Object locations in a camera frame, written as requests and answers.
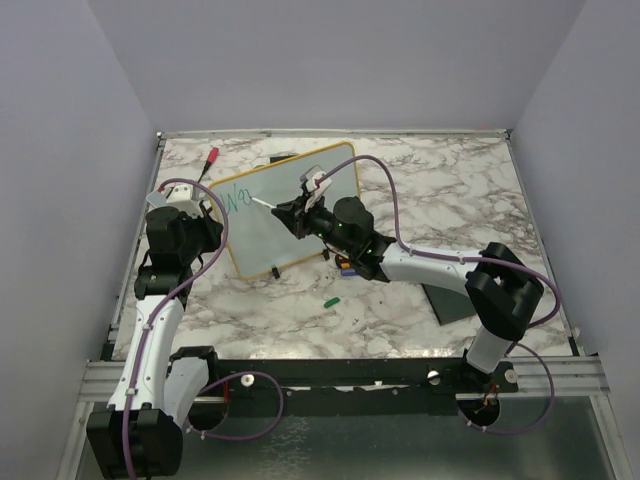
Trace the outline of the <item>white green whiteboard marker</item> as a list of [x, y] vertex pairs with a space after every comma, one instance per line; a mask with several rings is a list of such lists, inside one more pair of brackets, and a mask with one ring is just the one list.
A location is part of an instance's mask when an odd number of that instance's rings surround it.
[[264, 200], [261, 200], [261, 199], [259, 199], [259, 198], [257, 198], [257, 197], [252, 197], [252, 198], [251, 198], [251, 201], [252, 201], [253, 203], [258, 204], [258, 205], [264, 206], [265, 208], [267, 208], [267, 209], [269, 209], [269, 210], [272, 210], [272, 209], [276, 208], [276, 207], [275, 207], [274, 205], [272, 205], [271, 203], [268, 203], [268, 202], [266, 202], [266, 201], [264, 201]]

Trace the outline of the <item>green marker cap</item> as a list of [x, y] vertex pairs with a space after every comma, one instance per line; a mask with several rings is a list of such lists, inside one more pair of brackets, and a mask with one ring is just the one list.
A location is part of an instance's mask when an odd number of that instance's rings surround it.
[[330, 307], [332, 307], [333, 305], [336, 305], [336, 304], [337, 304], [337, 303], [339, 303], [339, 302], [340, 302], [340, 298], [339, 298], [339, 297], [333, 297], [333, 298], [331, 298], [331, 299], [327, 300], [327, 301], [324, 303], [324, 307], [325, 307], [325, 308], [330, 308]]

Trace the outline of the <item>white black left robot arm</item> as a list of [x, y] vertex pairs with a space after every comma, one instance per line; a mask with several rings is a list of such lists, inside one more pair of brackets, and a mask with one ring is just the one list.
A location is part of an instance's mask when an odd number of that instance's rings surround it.
[[174, 475], [182, 459], [182, 426], [196, 395], [220, 385], [212, 347], [171, 351], [192, 284], [192, 264], [219, 258], [228, 223], [164, 206], [147, 213], [147, 255], [134, 282], [136, 321], [129, 354], [103, 411], [86, 432], [102, 476], [138, 479]]

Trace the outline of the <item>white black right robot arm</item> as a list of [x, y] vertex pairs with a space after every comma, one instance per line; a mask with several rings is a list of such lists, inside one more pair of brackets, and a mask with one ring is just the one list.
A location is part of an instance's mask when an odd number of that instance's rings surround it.
[[512, 344], [524, 336], [543, 294], [541, 282], [506, 246], [492, 242], [481, 261], [462, 262], [421, 257], [400, 246], [394, 237], [374, 229], [374, 217], [357, 197], [338, 200], [332, 210], [319, 200], [308, 208], [302, 196], [271, 209], [296, 238], [316, 236], [341, 250], [356, 273], [366, 280], [432, 285], [464, 295], [481, 321], [465, 362], [461, 383], [481, 391], [491, 384], [495, 369]]

